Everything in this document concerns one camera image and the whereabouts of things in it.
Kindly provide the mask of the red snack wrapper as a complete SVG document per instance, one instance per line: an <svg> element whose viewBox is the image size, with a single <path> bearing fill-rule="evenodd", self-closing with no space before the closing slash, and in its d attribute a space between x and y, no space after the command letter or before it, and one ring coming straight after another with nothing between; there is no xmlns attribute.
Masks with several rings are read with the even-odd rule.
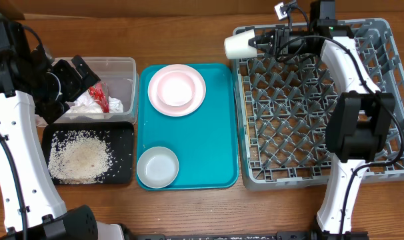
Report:
<svg viewBox="0 0 404 240"><path fill-rule="evenodd" d="M90 87L89 94L104 113L109 112L109 92L106 83L99 82Z"/></svg>

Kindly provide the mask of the white napkin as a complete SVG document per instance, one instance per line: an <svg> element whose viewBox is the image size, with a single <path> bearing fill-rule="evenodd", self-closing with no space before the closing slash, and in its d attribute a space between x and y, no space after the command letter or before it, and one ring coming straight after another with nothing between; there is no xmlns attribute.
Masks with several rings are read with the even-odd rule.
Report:
<svg viewBox="0 0 404 240"><path fill-rule="evenodd" d="M117 98L108 96L108 107L110 113L123 112L123 104ZM103 113L103 110L100 104L98 104L87 91L73 102L73 105L69 108L67 113Z"/></svg>

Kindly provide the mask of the cream paper cup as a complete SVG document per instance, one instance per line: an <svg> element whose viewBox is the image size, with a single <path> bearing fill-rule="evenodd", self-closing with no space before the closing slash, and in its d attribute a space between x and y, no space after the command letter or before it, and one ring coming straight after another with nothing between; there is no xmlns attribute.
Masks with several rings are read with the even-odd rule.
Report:
<svg viewBox="0 0 404 240"><path fill-rule="evenodd" d="M245 31L224 40L224 50L228 59L254 58L257 49L249 45L249 41L255 37L254 30Z"/></svg>

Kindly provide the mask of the pile of rice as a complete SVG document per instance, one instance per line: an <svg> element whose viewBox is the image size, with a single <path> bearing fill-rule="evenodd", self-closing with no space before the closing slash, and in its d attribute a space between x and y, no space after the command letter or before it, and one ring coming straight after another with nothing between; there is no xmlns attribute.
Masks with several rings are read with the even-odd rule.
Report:
<svg viewBox="0 0 404 240"><path fill-rule="evenodd" d="M114 159L110 144L94 130L56 131L47 167L63 184L100 183Z"/></svg>

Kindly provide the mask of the pink small bowl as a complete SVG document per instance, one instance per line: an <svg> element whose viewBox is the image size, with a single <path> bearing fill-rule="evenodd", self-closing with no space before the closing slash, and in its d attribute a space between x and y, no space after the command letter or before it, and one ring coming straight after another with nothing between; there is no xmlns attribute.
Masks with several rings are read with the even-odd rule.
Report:
<svg viewBox="0 0 404 240"><path fill-rule="evenodd" d="M171 71L160 77L157 96L166 105L180 107L192 100L195 84L192 78L180 71Z"/></svg>

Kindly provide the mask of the grey bowl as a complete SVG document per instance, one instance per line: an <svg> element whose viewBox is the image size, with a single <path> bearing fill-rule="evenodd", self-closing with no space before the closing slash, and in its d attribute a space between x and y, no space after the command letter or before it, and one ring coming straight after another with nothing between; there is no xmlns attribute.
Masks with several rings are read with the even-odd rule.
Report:
<svg viewBox="0 0 404 240"><path fill-rule="evenodd" d="M179 160L166 147L152 147L138 159L137 176L146 187L160 189L167 187L179 172Z"/></svg>

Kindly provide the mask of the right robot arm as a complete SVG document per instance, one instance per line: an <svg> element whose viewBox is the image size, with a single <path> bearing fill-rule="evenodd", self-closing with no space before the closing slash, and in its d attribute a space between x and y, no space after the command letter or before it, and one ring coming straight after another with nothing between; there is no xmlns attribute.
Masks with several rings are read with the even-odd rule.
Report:
<svg viewBox="0 0 404 240"><path fill-rule="evenodd" d="M250 57L258 51L282 61L296 53L312 53L326 64L339 98L325 130L331 156L331 176L316 215L321 239L367 239L351 230L351 216L361 185L370 167L384 166L375 155L385 145L389 127L396 123L393 94L382 92L366 72L350 27L340 25L334 1L311 3L305 31L280 35L274 29L262 35L250 32L244 45Z"/></svg>

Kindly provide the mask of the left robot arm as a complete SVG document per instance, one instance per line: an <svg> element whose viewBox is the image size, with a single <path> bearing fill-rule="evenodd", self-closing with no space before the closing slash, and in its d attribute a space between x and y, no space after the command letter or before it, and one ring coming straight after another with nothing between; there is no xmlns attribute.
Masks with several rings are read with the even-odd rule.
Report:
<svg viewBox="0 0 404 240"><path fill-rule="evenodd" d="M6 239L132 239L120 223L68 210L42 152L36 116L53 123L99 77L80 56L53 61L42 44L30 49L30 27L0 19L0 188Z"/></svg>

